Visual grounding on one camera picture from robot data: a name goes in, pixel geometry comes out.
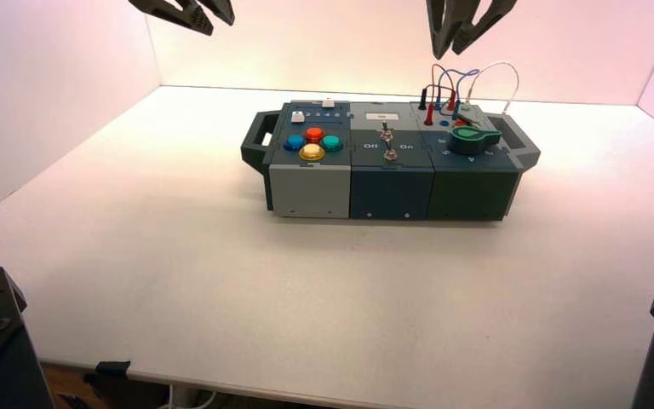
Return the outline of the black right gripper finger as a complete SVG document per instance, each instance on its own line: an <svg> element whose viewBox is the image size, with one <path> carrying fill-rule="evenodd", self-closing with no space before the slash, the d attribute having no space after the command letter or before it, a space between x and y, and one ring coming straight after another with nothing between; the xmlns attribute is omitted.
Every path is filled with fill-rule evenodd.
<svg viewBox="0 0 654 409"><path fill-rule="evenodd" d="M433 57L440 60L462 25L462 5L457 0L427 0L426 5Z"/></svg>
<svg viewBox="0 0 654 409"><path fill-rule="evenodd" d="M492 0L478 22L473 23L472 18L477 12L479 1L469 1L469 11L465 17L462 17L460 28L453 40L452 50L457 55L461 54L506 16L516 3L516 0Z"/></svg>

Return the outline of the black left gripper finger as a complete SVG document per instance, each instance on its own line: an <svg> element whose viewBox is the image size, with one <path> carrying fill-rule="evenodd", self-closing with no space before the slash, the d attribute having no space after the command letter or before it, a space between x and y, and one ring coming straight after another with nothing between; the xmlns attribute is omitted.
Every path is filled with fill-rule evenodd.
<svg viewBox="0 0 654 409"><path fill-rule="evenodd" d="M199 3L229 26L234 24L235 13L230 0L199 0Z"/></svg>
<svg viewBox="0 0 654 409"><path fill-rule="evenodd" d="M162 0L129 0L144 14L211 36L214 26L196 1L177 1L178 7Z"/></svg>

